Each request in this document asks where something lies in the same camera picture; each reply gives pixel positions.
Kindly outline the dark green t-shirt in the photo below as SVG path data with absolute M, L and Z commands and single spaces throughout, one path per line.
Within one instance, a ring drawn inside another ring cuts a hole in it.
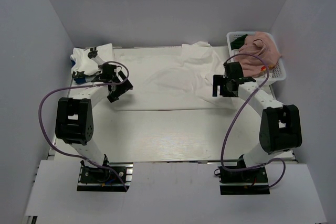
M 244 34 L 240 37 L 237 37 L 235 40 L 233 40 L 230 43 L 231 49 L 232 50 L 240 49 L 245 44 L 245 39 L 246 39 L 247 36 L 248 36 L 248 34 Z

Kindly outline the pink t-shirt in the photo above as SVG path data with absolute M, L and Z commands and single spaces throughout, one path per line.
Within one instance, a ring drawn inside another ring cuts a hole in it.
M 240 63 L 245 77 L 256 78 L 266 73 L 266 67 L 252 55 L 260 58 L 269 70 L 276 66 L 281 57 L 270 36 L 260 31 L 245 37 L 244 44 L 238 49 L 238 56 L 234 58 L 234 61 Z

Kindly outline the white red-print t-shirt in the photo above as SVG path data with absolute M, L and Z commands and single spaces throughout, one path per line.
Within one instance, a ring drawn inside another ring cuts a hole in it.
M 233 109 L 231 98 L 213 97 L 213 75 L 223 74 L 227 51 L 207 42 L 183 44 L 178 52 L 138 49 L 114 53 L 128 68 L 133 89 L 113 103 L 118 111 Z

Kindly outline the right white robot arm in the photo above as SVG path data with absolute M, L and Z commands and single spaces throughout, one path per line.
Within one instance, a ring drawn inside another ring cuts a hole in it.
M 239 62 L 224 63 L 224 74 L 213 76 L 213 96 L 240 98 L 243 105 L 238 109 L 225 134 L 221 156 L 224 155 L 230 132 L 245 106 L 251 106 L 261 118 L 259 142 L 249 152 L 243 154 L 234 168 L 221 166 L 228 172 L 237 172 L 238 177 L 247 182 L 261 168 L 283 152 L 301 146 L 302 134 L 299 109 L 295 105 L 285 105 L 262 89 L 252 77 L 244 77 Z

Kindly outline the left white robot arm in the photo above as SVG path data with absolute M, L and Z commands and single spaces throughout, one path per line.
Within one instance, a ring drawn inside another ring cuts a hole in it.
M 85 165 L 94 167 L 93 176 L 101 182 L 110 178 L 111 168 L 106 156 L 92 139 L 94 133 L 93 108 L 102 100 L 113 103 L 120 96 L 133 89 L 128 80 L 129 73 L 123 73 L 126 66 L 108 61 L 101 66 L 101 73 L 92 85 L 70 98 L 60 98 L 57 105 L 55 134 L 58 139 L 70 145 L 83 159 Z

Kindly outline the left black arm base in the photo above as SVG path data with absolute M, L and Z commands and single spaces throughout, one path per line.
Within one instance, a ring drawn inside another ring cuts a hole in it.
M 129 189 L 132 181 L 133 164 L 109 164 L 113 168 L 122 181 Z M 77 191 L 90 191 L 90 192 L 119 192 L 125 193 L 126 190 L 123 184 L 115 173 L 110 170 L 103 171 L 99 168 L 81 166 Z

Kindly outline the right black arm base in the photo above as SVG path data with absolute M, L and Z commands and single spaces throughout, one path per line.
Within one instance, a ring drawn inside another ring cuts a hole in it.
M 219 178 L 220 194 L 236 195 L 269 195 L 269 184 L 264 167 L 244 172 L 229 172 L 221 166 L 214 170 Z

